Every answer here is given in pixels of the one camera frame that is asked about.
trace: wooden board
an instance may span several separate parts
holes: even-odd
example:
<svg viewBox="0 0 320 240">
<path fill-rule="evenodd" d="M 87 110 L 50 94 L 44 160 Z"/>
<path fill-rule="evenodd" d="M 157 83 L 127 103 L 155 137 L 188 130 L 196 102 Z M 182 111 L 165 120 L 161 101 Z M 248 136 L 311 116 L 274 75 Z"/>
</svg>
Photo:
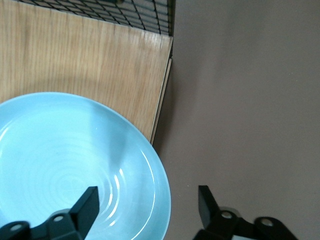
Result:
<svg viewBox="0 0 320 240">
<path fill-rule="evenodd" d="M 34 92 L 96 100 L 152 139 L 172 38 L 0 0 L 0 102 Z"/>
</svg>

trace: wooden shelf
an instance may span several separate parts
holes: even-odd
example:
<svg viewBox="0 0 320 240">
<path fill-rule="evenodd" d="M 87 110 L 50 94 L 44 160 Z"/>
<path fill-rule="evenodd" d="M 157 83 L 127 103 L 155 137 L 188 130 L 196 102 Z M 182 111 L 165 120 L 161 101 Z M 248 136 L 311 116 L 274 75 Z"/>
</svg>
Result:
<svg viewBox="0 0 320 240">
<path fill-rule="evenodd" d="M 96 100 L 153 139 L 172 38 L 0 0 L 0 102 L 34 92 Z"/>
</svg>

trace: gray floor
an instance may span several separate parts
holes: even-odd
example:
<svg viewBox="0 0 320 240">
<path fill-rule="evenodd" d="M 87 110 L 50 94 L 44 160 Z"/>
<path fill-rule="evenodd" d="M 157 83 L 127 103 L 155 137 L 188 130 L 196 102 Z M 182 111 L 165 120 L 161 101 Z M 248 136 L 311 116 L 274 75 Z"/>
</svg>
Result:
<svg viewBox="0 0 320 240">
<path fill-rule="evenodd" d="M 166 240 L 202 227 L 198 185 L 248 221 L 320 239 L 320 1 L 177 0 L 173 66 L 154 147 Z"/>
</svg>

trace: metal wire rack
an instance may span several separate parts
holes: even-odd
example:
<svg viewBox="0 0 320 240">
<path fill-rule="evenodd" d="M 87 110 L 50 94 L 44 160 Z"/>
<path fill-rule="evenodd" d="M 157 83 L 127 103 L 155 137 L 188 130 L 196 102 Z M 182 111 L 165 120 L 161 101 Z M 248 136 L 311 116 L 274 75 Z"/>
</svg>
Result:
<svg viewBox="0 0 320 240">
<path fill-rule="evenodd" d="M 175 0 L 17 0 L 83 17 L 173 35 Z"/>
</svg>

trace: light blue plate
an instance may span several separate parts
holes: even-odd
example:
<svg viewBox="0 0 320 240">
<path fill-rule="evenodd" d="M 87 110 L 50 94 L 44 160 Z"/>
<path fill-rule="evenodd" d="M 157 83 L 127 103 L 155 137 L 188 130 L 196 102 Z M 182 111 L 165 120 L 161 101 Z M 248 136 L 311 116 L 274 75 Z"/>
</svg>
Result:
<svg viewBox="0 0 320 240">
<path fill-rule="evenodd" d="M 86 240 L 162 240 L 168 179 L 147 139 L 93 100 L 57 92 L 0 104 L 0 227 L 31 227 L 98 186 L 100 212 Z"/>
</svg>

